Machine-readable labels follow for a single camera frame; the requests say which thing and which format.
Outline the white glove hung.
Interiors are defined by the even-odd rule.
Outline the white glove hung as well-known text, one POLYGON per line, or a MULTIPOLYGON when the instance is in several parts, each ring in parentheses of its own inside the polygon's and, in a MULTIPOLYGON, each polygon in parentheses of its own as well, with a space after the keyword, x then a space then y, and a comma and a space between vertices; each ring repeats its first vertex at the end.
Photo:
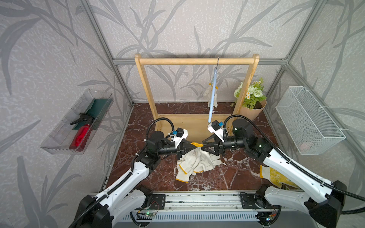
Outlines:
POLYGON ((205 90, 205 92, 203 93, 203 96, 207 98, 208 107, 210 107, 212 104, 212 97, 213 97, 214 108, 218 107, 217 91, 218 91, 218 87, 216 86, 215 88, 213 88, 213 84, 210 83, 209 86, 207 87, 207 89, 205 90))
POLYGON ((193 154, 196 156, 196 160, 193 164, 192 175, 213 170, 216 166, 222 164, 219 155, 216 156, 209 152, 203 151, 200 147, 196 148, 193 154))

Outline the blue wavy clip hanger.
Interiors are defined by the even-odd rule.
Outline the blue wavy clip hanger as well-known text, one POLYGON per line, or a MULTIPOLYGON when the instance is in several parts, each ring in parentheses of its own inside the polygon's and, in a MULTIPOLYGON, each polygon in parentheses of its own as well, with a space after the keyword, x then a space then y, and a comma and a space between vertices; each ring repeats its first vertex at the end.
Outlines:
POLYGON ((219 65, 219 57, 217 58, 217 64, 213 71, 213 80, 212 80, 212 93, 211 93, 211 101, 210 101, 210 110, 208 116, 208 123, 212 122, 213 117, 213 108, 214 108, 214 96, 215 96, 215 88, 216 88, 216 81, 217 81, 217 72, 218 72, 218 65, 219 65))

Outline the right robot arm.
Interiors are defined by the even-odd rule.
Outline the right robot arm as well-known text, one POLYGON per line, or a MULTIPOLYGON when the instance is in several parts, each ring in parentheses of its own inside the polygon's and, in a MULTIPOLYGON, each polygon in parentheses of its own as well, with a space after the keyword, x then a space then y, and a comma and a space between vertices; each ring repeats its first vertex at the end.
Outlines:
POLYGON ((256 192, 258 202, 301 211, 326 228, 335 228, 341 215, 365 211, 344 211, 346 197, 365 198, 347 192, 344 183, 322 178, 288 157, 250 119, 231 115, 224 122, 210 120, 208 130, 212 135, 203 141, 203 151, 224 155, 228 149, 243 148, 250 157, 277 170, 301 189, 295 192, 264 186, 256 192))

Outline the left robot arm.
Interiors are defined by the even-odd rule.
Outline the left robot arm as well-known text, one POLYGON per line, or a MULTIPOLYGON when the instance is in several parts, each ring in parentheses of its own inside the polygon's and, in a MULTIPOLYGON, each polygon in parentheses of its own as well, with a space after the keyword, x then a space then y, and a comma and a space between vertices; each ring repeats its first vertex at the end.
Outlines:
POLYGON ((112 228, 133 210, 151 205, 152 191, 139 183, 158 167, 161 156, 184 155, 196 149, 187 137, 188 131, 182 128, 173 127, 168 135, 147 131, 145 146, 133 158, 130 169, 96 196, 87 195, 80 202, 70 227, 112 228))

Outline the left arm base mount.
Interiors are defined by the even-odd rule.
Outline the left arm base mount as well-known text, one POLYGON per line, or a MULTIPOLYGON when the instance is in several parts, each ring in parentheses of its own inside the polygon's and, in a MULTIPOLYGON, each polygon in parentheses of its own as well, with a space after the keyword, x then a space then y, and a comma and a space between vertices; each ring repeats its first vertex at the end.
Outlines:
POLYGON ((139 209, 163 210, 166 203, 165 194, 151 194, 146 196, 144 203, 139 209))

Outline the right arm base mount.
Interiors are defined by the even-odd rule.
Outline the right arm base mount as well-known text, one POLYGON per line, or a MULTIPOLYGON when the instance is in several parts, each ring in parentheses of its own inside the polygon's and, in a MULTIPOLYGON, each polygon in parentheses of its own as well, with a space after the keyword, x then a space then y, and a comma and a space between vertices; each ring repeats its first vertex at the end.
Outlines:
POLYGON ((266 199, 259 194, 241 192, 239 198, 243 209, 272 209, 266 199))

